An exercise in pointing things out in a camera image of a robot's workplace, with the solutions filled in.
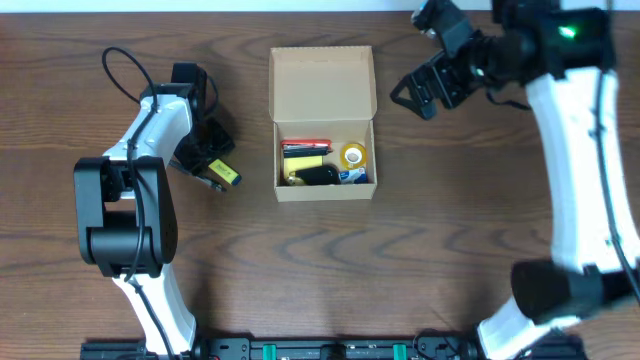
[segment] cardboard box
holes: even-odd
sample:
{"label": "cardboard box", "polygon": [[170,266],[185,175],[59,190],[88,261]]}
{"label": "cardboard box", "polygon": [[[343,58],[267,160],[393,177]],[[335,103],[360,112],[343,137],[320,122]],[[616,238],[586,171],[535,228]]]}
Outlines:
{"label": "cardboard box", "polygon": [[[376,84],[370,46],[274,48],[269,62],[269,113],[273,120],[273,185],[278,201],[371,199],[376,175],[373,115]],[[281,176],[280,142],[328,139],[333,153],[325,164],[339,171],[345,144],[359,143],[367,152],[368,184],[287,186]]]}

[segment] yellow tape roll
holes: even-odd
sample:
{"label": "yellow tape roll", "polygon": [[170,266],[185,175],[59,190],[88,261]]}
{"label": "yellow tape roll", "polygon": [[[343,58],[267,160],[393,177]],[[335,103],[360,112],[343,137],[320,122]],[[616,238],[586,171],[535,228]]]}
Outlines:
{"label": "yellow tape roll", "polygon": [[367,150],[360,144],[347,144],[340,152],[340,162],[345,169],[357,169],[367,162]]}

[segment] wood grain surface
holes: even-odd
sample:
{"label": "wood grain surface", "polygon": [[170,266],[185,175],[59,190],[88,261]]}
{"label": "wood grain surface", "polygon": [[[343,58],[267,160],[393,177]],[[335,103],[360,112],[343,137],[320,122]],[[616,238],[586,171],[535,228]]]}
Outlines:
{"label": "wood grain surface", "polygon": [[[489,33],[488,13],[472,13]],[[640,14],[615,24],[620,135],[640,220]],[[511,264],[549,255],[551,209],[531,113],[480,93],[423,122],[388,97],[437,51],[408,13],[0,16],[0,358],[73,359],[88,339],[141,338],[122,292],[80,258],[72,170],[112,146],[136,104],[104,75],[111,45],[156,81],[195,61],[217,81],[219,119],[243,183],[219,194],[169,170],[176,274],[200,324],[256,337],[407,336],[466,330],[510,295]],[[372,45],[379,186],[372,201],[278,203],[272,189],[268,54]],[[127,89],[143,78],[124,58]],[[501,98],[523,100],[521,89]],[[593,359],[637,359],[635,305],[572,331]]]}

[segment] black cable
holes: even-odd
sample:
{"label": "black cable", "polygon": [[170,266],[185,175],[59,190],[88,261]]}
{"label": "black cable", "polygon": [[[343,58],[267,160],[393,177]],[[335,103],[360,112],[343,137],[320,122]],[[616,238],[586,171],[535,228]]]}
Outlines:
{"label": "black cable", "polygon": [[[613,9],[613,1],[607,1],[607,8],[609,12],[610,19],[612,19],[612,9]],[[631,285],[631,290],[633,295],[635,296],[638,304],[640,304],[640,285],[638,284],[638,279],[634,274],[634,270],[629,265],[627,261],[627,257],[624,254],[624,250],[622,249],[622,245],[620,243],[620,234],[618,233],[618,227],[616,225],[615,213],[613,211],[613,202],[611,200],[611,190],[609,186],[609,176],[607,173],[607,165],[605,161],[605,145],[602,140],[602,132],[605,130],[602,125],[602,101],[604,98],[604,70],[600,71],[600,75],[598,76],[598,86],[596,93],[596,124],[595,124],[595,139],[596,146],[598,148],[598,169],[600,171],[600,182],[602,184],[602,196],[604,198],[604,205],[607,212],[607,222],[609,225],[609,233],[611,234],[611,243],[613,244],[613,248],[616,251],[616,255],[620,260],[620,265],[622,265],[622,269],[629,280],[629,285]]]}
{"label": "black cable", "polygon": [[136,103],[138,104],[140,103],[139,100],[137,100],[135,97],[129,94],[124,88],[122,88],[122,86],[120,86],[120,84],[116,81],[113,75],[111,75],[111,71],[109,71],[109,66],[107,65],[107,55],[111,51],[116,51],[121,53],[122,55],[129,58],[129,60],[131,60],[131,62],[133,62],[138,67],[142,75],[144,75],[145,79],[147,80],[149,88],[151,89],[151,94],[153,95],[153,103],[151,104],[151,109],[149,110],[149,113],[142,120],[140,125],[138,125],[136,130],[131,135],[131,138],[127,140],[127,167],[129,168],[129,176],[131,177],[131,183],[133,185],[133,193],[135,195],[136,208],[138,213],[138,243],[136,245],[136,255],[133,259],[133,263],[131,264],[131,267],[129,268],[129,271],[127,272],[127,275],[124,278],[124,281],[128,282],[131,279],[131,277],[136,273],[138,262],[140,262],[140,256],[142,254],[142,245],[144,242],[144,234],[145,234],[144,204],[142,203],[142,193],[140,191],[140,184],[138,182],[139,174],[135,168],[135,165],[133,164],[133,151],[137,146],[136,141],[138,140],[140,133],[142,132],[144,127],[147,125],[147,123],[151,120],[153,115],[155,115],[158,109],[158,93],[153,84],[153,81],[151,80],[151,77],[149,76],[149,73],[147,73],[147,71],[142,66],[142,64],[140,64],[138,60],[136,60],[136,58],[133,57],[133,55],[129,54],[125,50],[112,46],[112,47],[106,48],[102,53],[102,67],[104,68],[104,71],[107,73],[107,76],[109,77],[111,82],[113,82],[113,84],[120,91],[122,91],[122,93],[124,93],[128,98],[132,99]]}
{"label": "black cable", "polygon": [[162,324],[160,324],[160,320],[158,320],[158,316],[153,311],[153,308],[151,307],[151,303],[149,303],[149,299],[147,298],[147,295],[144,293],[144,291],[142,291],[142,286],[136,283],[131,283],[131,286],[133,286],[133,288],[136,290],[136,294],[140,296],[140,300],[142,300],[142,303],[144,304],[145,309],[147,309],[147,312],[149,313],[149,317],[151,317],[151,321],[153,321],[153,324],[158,329],[158,332],[160,333],[160,337],[162,338],[162,342],[164,343],[164,347],[167,349],[167,356],[169,357],[169,359],[175,359],[173,349],[171,348],[171,343],[169,343],[169,337],[167,336],[167,333],[164,331]]}

